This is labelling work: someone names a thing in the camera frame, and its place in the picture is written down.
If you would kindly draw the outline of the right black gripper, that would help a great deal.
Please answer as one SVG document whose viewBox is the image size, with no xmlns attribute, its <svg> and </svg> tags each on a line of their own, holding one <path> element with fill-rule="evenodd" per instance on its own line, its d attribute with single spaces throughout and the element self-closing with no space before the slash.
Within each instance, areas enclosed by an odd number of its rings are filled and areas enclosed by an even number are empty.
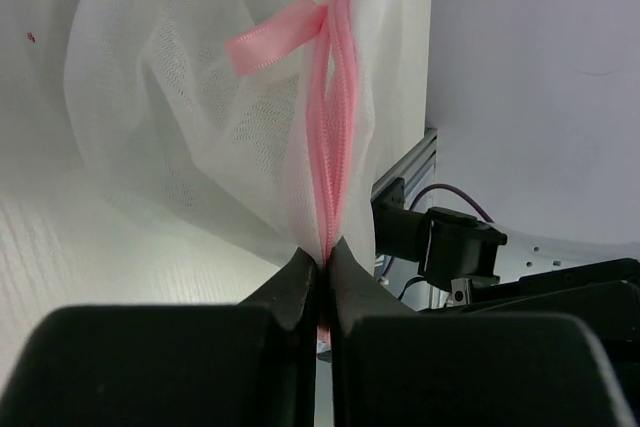
<svg viewBox="0 0 640 427">
<path fill-rule="evenodd" d="M 635 426 L 639 264 L 624 258 L 476 289 L 434 310 L 427 426 Z"/>
</svg>

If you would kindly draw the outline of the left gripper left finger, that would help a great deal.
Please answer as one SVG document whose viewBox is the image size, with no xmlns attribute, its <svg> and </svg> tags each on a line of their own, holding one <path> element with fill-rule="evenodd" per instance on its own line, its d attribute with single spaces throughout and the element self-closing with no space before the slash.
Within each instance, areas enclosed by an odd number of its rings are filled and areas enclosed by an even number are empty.
<svg viewBox="0 0 640 427">
<path fill-rule="evenodd" d="M 318 269 L 305 252 L 236 305 L 84 305 L 33 330 L 5 426 L 309 426 Z"/>
</svg>

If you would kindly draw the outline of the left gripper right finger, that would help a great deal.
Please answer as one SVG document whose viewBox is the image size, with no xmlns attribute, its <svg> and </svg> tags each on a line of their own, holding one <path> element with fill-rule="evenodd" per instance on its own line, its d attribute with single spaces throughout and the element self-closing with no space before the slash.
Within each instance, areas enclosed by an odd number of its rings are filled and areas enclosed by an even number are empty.
<svg viewBox="0 0 640 427">
<path fill-rule="evenodd" d="M 334 247 L 325 269 L 338 426 L 631 426 L 609 357 L 561 313 L 421 314 Z"/>
</svg>

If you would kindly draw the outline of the white mesh laundry bag pink zipper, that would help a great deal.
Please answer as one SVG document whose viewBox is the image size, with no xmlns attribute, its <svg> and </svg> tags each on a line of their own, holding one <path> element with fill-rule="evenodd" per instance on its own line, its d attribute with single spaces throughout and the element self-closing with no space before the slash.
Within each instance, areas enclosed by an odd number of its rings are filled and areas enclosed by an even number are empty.
<svg viewBox="0 0 640 427">
<path fill-rule="evenodd" d="M 273 263 L 375 259 L 404 0 L 80 0 L 64 96 L 88 171 Z"/>
</svg>

